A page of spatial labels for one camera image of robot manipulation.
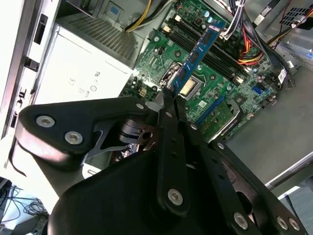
screw head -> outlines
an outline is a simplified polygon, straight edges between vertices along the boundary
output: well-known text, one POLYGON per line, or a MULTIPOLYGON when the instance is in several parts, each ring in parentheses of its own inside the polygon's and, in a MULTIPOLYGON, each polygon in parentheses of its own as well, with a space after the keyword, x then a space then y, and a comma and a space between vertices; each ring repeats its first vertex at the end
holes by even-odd
POLYGON ((173 115, 171 115, 169 112, 165 112, 165 114, 171 118, 173 117, 173 115))
POLYGON ((294 229, 296 229, 297 231, 300 231, 300 226, 297 224, 297 222, 294 219, 289 218, 289 223, 294 229))
POLYGON ((248 228, 248 222, 246 218, 239 212, 234 213, 235 222, 239 225, 240 228, 246 230, 248 228))
POLYGON ((277 217, 276 218, 277 223, 279 224, 279 226, 284 229, 284 230, 288 230, 288 225, 286 224, 286 222, 281 218, 281 217, 277 217))
POLYGON ((83 136, 76 131, 69 131, 64 136, 65 140, 73 145, 78 145, 83 142, 83 136))
POLYGON ((144 109, 143 105, 142 104, 136 104, 137 108, 139 109, 144 109))
POLYGON ((222 143, 217 143, 217 146, 220 148, 220 149, 225 149, 224 145, 222 143))
POLYGON ((193 123, 191 123, 190 126, 191 126, 191 128, 194 129, 194 130, 197 130, 197 129, 198 129, 197 126, 196 126, 195 124, 193 124, 193 123))
POLYGON ((168 190, 167 196, 168 199, 170 199, 170 201, 176 206, 180 206, 183 203, 182 194, 177 189, 171 188, 168 190))
POLYGON ((54 126, 55 121, 53 120, 52 117, 43 115, 43 116, 39 116, 38 118, 36 118, 36 123, 39 126, 49 128, 49 127, 54 126))

yellow wire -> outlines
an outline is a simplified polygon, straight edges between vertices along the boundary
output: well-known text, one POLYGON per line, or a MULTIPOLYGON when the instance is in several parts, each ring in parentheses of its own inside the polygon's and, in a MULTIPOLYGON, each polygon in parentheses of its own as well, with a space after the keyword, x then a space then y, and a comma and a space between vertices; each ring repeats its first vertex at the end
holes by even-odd
POLYGON ((248 63, 248 62, 252 62, 252 61, 255 61, 255 60, 258 60, 259 58, 261 58, 262 54, 258 55, 257 57, 253 58, 253 59, 249 59, 249 60, 238 60, 240 62, 244 62, 244 63, 248 63))
POLYGON ((149 0, 148 6, 147 6, 146 10, 143 12, 142 16, 139 18, 139 20, 131 28, 129 28, 127 30, 127 32, 134 30, 135 28, 137 28, 141 24, 141 22, 143 22, 143 20, 146 18, 147 14, 148 14, 151 3, 152 3, 152 0, 149 0))
MULTIPOLYGON (((313 16, 313 12, 311 12, 307 17, 310 17, 310 16, 313 16)), ((284 37, 287 33, 289 33, 289 32, 286 32, 286 33, 280 35, 278 38, 276 38, 274 40, 273 39, 269 40, 268 41, 268 45, 271 46, 274 42, 276 42, 280 38, 284 37)), ((262 54, 260 54, 259 56, 255 57, 253 59, 249 59, 249 60, 241 60, 241 59, 239 59, 238 61, 242 62, 242 63, 253 62, 253 61, 257 61, 257 60, 261 59, 261 56, 262 56, 262 54)))

ventilation grille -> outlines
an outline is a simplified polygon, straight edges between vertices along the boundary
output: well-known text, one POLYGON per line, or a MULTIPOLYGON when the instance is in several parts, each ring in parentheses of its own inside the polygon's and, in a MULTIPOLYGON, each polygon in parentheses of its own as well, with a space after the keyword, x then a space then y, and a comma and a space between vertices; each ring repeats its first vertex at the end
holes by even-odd
POLYGON ((282 23, 284 25, 290 26, 292 23, 294 23, 294 18, 296 16, 302 16, 304 15, 309 8, 298 8, 298 7, 293 7, 287 15, 284 16, 282 23))
POLYGON ((127 60, 132 59, 134 51, 138 48, 138 42, 132 34, 123 33, 103 19, 82 16, 69 21, 68 24, 86 33, 127 60))

blue connector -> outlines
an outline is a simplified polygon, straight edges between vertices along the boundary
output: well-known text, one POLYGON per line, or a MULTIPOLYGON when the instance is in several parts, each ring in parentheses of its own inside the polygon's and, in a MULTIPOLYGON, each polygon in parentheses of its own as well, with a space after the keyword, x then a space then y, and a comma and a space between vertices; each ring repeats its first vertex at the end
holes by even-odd
POLYGON ((257 93, 257 94, 262 94, 262 90, 258 88, 257 86, 252 87, 252 89, 257 93))
POLYGON ((217 100, 215 100, 210 107, 208 107, 207 110, 205 110, 205 112, 201 115, 201 117, 196 121, 196 125, 200 125, 205 119, 206 117, 217 107, 219 106, 225 99, 225 95, 223 94, 220 98, 218 98, 217 100))

capacitor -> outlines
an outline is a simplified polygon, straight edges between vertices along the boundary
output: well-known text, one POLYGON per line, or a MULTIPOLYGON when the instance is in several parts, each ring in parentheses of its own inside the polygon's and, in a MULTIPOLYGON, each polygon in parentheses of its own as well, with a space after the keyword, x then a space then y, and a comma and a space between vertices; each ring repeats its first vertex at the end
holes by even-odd
POLYGON ((210 16, 210 12, 209 11, 204 11, 203 12, 203 16, 208 18, 210 16))
POLYGON ((213 21, 213 17, 208 17, 208 18, 206 19, 206 21, 207 21, 208 23, 211 23, 211 22, 213 21))

